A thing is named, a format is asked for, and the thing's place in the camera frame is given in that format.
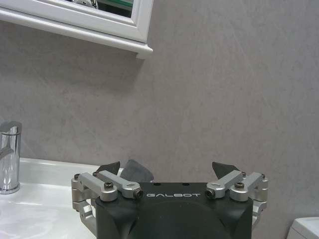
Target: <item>mirror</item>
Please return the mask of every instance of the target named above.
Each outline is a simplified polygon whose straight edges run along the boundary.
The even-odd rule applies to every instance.
[[[134,0],[65,0],[131,18]]]

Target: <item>cabinet door frame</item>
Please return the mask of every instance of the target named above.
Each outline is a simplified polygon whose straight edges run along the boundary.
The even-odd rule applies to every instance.
[[[0,7],[97,34],[104,33],[108,37],[146,43],[153,1],[134,0],[131,18],[64,0],[0,0]]]

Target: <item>white object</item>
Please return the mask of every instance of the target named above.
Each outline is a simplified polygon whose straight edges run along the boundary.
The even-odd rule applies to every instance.
[[[21,158],[20,190],[0,195],[0,238],[95,239],[72,209],[71,178],[97,168]]]
[[[295,219],[287,239],[319,239],[319,217]]]
[[[0,20],[140,53],[147,45],[154,0],[134,0],[127,18],[64,0],[0,0]]]

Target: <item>white cabinet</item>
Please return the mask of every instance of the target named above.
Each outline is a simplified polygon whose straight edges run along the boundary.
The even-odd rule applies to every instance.
[[[319,239],[319,218],[295,219],[287,239]]]
[[[153,0],[0,0],[0,19],[146,58]]]

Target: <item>toilet tank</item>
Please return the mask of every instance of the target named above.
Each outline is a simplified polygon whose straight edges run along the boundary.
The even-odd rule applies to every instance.
[[[295,219],[287,239],[319,239],[319,217]]]

